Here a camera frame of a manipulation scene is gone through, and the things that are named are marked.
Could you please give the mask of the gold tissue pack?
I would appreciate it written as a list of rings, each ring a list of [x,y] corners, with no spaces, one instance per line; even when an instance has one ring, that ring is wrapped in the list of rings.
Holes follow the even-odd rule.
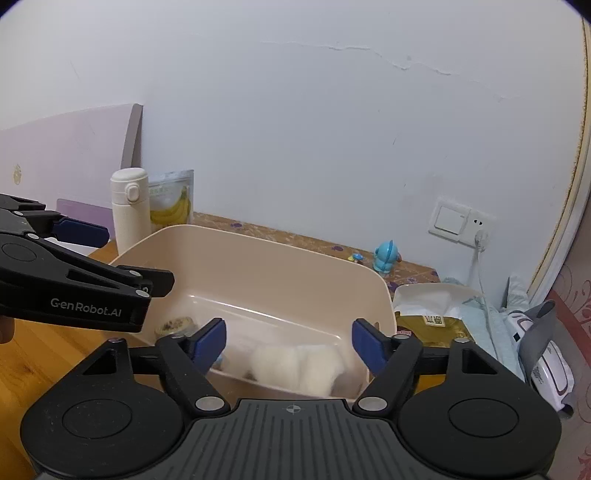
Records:
[[[478,293],[448,283],[418,283],[399,286],[393,310],[400,334],[413,334],[425,347],[449,348],[456,339],[474,338],[462,320],[465,303]]]

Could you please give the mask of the purple white headboard panel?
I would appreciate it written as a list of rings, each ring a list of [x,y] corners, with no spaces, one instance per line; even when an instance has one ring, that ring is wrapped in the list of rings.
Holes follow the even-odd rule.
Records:
[[[1,131],[1,192],[103,225],[114,233],[110,177],[138,166],[143,107],[74,111]]]

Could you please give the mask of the cream thermos bottle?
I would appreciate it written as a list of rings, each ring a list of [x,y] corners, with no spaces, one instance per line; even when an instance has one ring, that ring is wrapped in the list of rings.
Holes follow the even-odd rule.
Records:
[[[151,234],[148,175],[142,168],[125,168],[110,178],[115,240],[119,254]]]

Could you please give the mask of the banana snack pouch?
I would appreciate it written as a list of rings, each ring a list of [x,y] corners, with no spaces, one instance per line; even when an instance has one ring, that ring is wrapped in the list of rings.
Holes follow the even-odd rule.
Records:
[[[192,170],[173,171],[148,179],[150,224],[153,232],[193,219]]]

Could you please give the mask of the light blue bedding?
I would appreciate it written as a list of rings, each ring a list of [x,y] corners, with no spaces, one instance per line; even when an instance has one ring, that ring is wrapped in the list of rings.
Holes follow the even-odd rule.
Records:
[[[452,317],[460,319],[473,340],[504,367],[524,380],[517,349],[505,317],[479,294],[466,297],[452,307]]]

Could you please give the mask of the beige plastic storage bin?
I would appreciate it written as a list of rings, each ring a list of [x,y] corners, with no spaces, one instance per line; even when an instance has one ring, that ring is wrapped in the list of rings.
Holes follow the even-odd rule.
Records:
[[[311,397],[221,371],[221,358],[207,379],[228,402],[239,398],[355,400],[370,372],[353,350],[352,325],[368,320],[387,336],[397,331],[385,281],[348,260],[294,246],[195,225],[157,231],[120,254],[115,265],[169,270],[169,294],[151,301],[137,339],[155,342],[154,329],[191,317],[198,327],[213,318],[226,324],[222,352],[247,352],[260,344],[334,345],[346,373],[329,397]]]

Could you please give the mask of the blue toy figurine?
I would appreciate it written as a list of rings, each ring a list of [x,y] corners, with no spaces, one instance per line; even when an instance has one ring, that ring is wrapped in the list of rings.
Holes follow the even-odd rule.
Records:
[[[373,269],[381,276],[388,276],[394,266],[402,261],[401,253],[393,240],[383,242],[374,251]]]

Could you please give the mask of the white blood pressure monitor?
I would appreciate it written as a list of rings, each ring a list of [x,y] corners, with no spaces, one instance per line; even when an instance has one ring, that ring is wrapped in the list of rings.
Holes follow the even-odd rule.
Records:
[[[526,382],[557,412],[569,415],[566,399],[575,381],[554,341],[558,324],[555,302],[548,300],[528,311],[513,310],[507,321]]]

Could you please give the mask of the white wall switch socket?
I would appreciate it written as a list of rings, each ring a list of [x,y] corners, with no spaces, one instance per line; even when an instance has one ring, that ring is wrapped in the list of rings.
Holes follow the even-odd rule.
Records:
[[[477,251],[484,251],[495,226],[494,216],[440,197],[436,202],[428,232]]]

